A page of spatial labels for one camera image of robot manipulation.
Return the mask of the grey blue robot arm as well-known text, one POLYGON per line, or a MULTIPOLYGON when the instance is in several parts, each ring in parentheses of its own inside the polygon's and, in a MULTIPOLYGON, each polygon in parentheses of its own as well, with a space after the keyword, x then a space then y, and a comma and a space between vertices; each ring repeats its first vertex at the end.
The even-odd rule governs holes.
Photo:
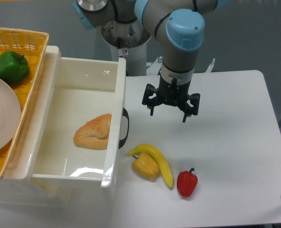
POLYGON ((150 110, 161 104, 178 107, 185 117, 197 115, 200 95, 188 93, 203 43, 203 14, 217 10, 224 0, 76 0, 74 8, 87 29, 101 27, 115 56, 127 60, 127 72, 145 72, 150 38, 163 48, 159 86, 148 84, 142 104, 150 110))

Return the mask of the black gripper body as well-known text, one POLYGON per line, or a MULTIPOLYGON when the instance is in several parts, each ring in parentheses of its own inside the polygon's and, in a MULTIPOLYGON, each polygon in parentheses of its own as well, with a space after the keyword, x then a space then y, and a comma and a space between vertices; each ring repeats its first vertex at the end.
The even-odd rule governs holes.
POLYGON ((174 79, 174 82, 168 83, 160 77, 159 87, 156 93, 157 104, 179 106, 186 103, 191 97, 188 94, 190 83, 191 81, 183 85, 178 85, 177 79, 174 79))

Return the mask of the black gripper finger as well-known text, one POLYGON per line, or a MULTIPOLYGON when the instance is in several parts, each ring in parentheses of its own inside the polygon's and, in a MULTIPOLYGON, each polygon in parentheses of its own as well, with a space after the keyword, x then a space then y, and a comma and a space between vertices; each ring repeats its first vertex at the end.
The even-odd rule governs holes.
POLYGON ((178 108, 184 113, 183 123, 185 123, 187 117, 198 115, 200 97, 199 93, 187 94, 185 98, 178 101, 178 108))
POLYGON ((145 87, 142 105, 147 106, 150 110, 150 115, 153 116, 154 108, 164 103, 164 98, 159 92, 159 88, 155 88, 152 84, 147 84, 145 87))

